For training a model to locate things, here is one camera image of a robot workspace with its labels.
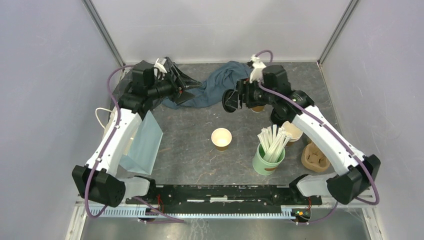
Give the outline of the brown paper coffee cup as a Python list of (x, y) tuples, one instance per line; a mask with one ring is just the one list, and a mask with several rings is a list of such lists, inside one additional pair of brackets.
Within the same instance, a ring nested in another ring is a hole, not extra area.
[(260, 113), (260, 112), (262, 112), (264, 110), (264, 108), (265, 108), (264, 105), (259, 105), (259, 106), (252, 107), (251, 110), (254, 113)]

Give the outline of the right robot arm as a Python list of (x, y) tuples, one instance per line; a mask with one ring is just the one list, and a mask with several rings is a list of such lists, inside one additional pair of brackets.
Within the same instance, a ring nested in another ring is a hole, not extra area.
[(281, 65), (254, 68), (250, 78), (237, 81), (234, 89), (222, 96), (228, 113), (241, 109), (270, 105), (274, 124), (288, 121), (306, 134), (323, 152), (334, 169), (333, 174), (303, 175), (293, 181), (289, 199), (302, 204), (310, 196), (330, 195), (341, 204), (358, 200), (369, 205), (380, 203), (376, 177), (380, 159), (366, 156), (350, 144), (323, 116), (315, 102), (301, 90), (294, 90)]

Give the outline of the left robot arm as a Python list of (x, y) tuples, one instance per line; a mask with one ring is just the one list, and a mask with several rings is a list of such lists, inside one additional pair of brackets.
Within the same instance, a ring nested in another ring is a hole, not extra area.
[(123, 93), (109, 95), (114, 104), (103, 138), (84, 165), (76, 165), (72, 178), (84, 202), (117, 207), (139, 197), (153, 203), (157, 190), (148, 178), (156, 161), (163, 131), (152, 110), (164, 99), (180, 105), (195, 97), (202, 86), (168, 57), (154, 63), (141, 61), (120, 81)]

